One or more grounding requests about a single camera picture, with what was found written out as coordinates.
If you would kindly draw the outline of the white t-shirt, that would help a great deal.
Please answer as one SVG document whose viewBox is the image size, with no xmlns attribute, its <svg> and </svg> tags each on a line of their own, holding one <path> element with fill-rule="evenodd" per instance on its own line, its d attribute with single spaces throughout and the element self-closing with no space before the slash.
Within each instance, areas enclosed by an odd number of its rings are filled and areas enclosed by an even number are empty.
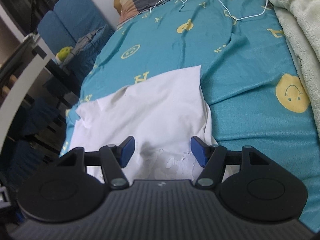
<svg viewBox="0 0 320 240">
<path fill-rule="evenodd" d="M 129 181 L 195 180 L 202 167 L 191 152 L 191 138 L 215 142 L 200 74 L 200 66 L 172 70 L 81 103 L 69 113 L 66 150 L 93 152 L 132 136 L 135 152 L 123 169 Z"/>
</svg>

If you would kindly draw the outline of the teal patterned bed sheet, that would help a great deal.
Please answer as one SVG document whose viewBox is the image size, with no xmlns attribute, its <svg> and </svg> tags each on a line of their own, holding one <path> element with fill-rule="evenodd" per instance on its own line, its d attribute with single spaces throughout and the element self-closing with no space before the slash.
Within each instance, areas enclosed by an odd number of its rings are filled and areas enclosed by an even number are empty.
<svg viewBox="0 0 320 240">
<path fill-rule="evenodd" d="M 300 221 L 319 231 L 319 136 L 286 36 L 264 0 L 165 0 L 124 23 L 84 78 L 70 111 L 154 76 L 200 66 L 213 144 L 251 145 L 298 177 Z"/>
</svg>

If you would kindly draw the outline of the yellow green plush toy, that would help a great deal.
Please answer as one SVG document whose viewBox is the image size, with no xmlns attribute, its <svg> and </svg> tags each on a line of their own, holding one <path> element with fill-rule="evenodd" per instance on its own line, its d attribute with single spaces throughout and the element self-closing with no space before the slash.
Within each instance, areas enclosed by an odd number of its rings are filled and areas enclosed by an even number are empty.
<svg viewBox="0 0 320 240">
<path fill-rule="evenodd" d="M 66 46 L 63 47 L 62 49 L 60 49 L 60 51 L 57 52 L 57 54 L 55 55 L 55 59 L 57 61 L 58 64 L 61 64 L 65 61 L 65 59 L 67 58 L 67 56 L 71 53 L 71 50 L 73 49 L 72 46 Z"/>
</svg>

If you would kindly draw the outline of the grey garment on chair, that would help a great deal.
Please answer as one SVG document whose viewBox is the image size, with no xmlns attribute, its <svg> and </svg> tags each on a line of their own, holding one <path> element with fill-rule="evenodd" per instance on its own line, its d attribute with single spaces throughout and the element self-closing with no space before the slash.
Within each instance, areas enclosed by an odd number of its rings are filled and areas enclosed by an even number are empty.
<svg viewBox="0 0 320 240">
<path fill-rule="evenodd" d="M 75 46 L 73 47 L 73 49 L 71 50 L 71 54 L 72 55 L 77 55 L 80 51 L 83 50 L 83 48 L 85 47 L 85 45 L 89 44 L 92 42 L 93 38 L 95 38 L 99 33 L 101 33 L 103 30 L 105 29 L 105 26 L 100 27 L 98 29 L 95 29 L 89 33 L 87 33 L 86 35 L 84 35 L 83 37 L 80 37 L 78 39 L 78 41 L 76 42 Z"/>
</svg>

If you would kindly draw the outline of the black and white shelf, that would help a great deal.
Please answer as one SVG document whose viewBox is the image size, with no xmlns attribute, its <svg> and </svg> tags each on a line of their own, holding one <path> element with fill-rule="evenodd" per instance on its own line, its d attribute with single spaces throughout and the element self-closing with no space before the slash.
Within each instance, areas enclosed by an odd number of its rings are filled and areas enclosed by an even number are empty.
<svg viewBox="0 0 320 240">
<path fill-rule="evenodd" d="M 35 44 L 35 35 L 27 35 L 11 56 L 1 66 L 1 145 L 28 90 L 50 61 Z"/>
</svg>

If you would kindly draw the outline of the blue covered sofa chair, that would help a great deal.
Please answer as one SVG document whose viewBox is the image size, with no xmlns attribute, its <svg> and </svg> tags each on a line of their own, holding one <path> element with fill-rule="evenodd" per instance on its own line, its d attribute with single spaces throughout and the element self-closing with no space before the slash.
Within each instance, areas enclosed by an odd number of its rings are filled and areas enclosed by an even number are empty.
<svg viewBox="0 0 320 240">
<path fill-rule="evenodd" d="M 80 37 L 105 26 L 92 42 L 85 45 L 66 64 L 65 70 L 81 84 L 92 70 L 97 56 L 114 34 L 109 24 L 92 0 L 59 0 L 53 10 L 48 11 L 37 31 L 53 54 L 66 46 L 74 47 Z"/>
</svg>

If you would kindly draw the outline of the green fleece blanket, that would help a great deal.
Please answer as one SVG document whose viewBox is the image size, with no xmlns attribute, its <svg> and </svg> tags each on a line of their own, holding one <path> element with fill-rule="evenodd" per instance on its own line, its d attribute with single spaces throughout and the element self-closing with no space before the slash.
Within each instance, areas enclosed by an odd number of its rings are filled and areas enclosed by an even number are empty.
<svg viewBox="0 0 320 240">
<path fill-rule="evenodd" d="M 319 130 L 319 0 L 269 0 L 284 31 Z"/>
</svg>

